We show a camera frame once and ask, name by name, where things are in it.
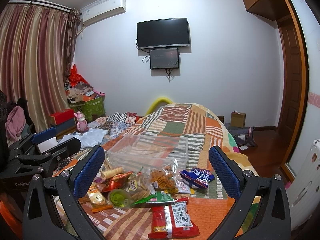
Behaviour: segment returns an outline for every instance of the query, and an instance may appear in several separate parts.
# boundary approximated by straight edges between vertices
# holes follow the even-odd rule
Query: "screw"
[[[245,171],[244,171],[244,174],[245,174],[247,177],[251,177],[251,176],[252,176],[252,171],[245,170]]]
[[[37,180],[37,179],[39,179],[39,177],[40,177],[40,174],[35,174],[35,175],[32,176],[32,179],[33,180]]]
[[[276,174],[276,175],[275,175],[275,179],[276,179],[276,180],[281,180],[281,176],[280,176],[279,174]]]
[[[64,170],[63,172],[61,172],[62,177],[66,177],[70,174],[70,171],[68,170]]]

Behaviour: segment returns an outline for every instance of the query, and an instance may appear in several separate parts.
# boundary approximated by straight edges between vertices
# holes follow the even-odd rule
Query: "air conditioner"
[[[83,12],[83,24],[88,26],[100,20],[125,12],[125,0],[108,0]]]

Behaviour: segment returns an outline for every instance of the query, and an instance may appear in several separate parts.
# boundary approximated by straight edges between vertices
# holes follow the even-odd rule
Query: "bed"
[[[189,198],[188,212],[200,230],[200,236],[194,239],[207,239],[234,203],[234,199],[228,197],[209,163],[209,149],[215,145],[220,146],[230,159],[238,163],[242,170],[251,170],[256,176],[258,175],[248,157],[239,153],[233,137],[218,117],[206,107],[198,104],[169,104],[139,119],[136,124],[124,130],[117,138],[102,145],[106,154],[126,134],[187,137],[189,151],[187,169],[192,167],[209,169],[215,175],[216,179],[209,184],[208,190],[198,190]],[[84,150],[77,154],[68,167],[74,166],[78,160],[86,156],[88,151]],[[256,198],[238,235],[246,231],[258,202],[259,198]],[[72,231],[59,199],[56,199],[56,205],[66,228],[68,231]],[[144,240],[151,232],[152,213],[150,208],[110,209],[93,214],[90,203],[84,204],[82,207],[107,239]]]

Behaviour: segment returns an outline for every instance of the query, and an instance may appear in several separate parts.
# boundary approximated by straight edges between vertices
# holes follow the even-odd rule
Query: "wooden floor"
[[[249,157],[249,161],[259,176],[270,178],[274,174],[280,174],[280,164],[288,148],[288,143],[280,138],[274,130],[254,131],[253,138],[258,147],[249,147],[240,152]]]

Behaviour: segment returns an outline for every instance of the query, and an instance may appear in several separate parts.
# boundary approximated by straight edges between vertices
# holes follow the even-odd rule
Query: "white wall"
[[[278,101],[278,110],[277,110],[276,121],[275,121],[275,127],[278,127],[280,114],[281,114],[281,108],[282,108],[283,89],[284,89],[284,58],[283,58],[283,50],[282,50],[282,43],[281,43],[279,28],[276,31],[276,36],[277,36],[277,42],[278,42],[278,48],[279,48],[279,58],[280,58],[279,101]]]
[[[320,25],[305,0],[291,0],[306,41],[309,64],[309,92],[320,95]],[[298,173],[315,139],[320,138],[320,108],[307,105],[306,117],[289,165]]]
[[[246,12],[242,0],[126,0],[126,9],[87,27],[76,42],[78,71],[106,93],[107,114],[144,115],[165,96],[202,104],[226,122],[237,110],[247,113],[246,125],[275,124],[281,93],[273,22]],[[180,50],[180,70],[169,82],[164,70],[142,63],[136,24],[177,17],[188,18],[191,48]]]

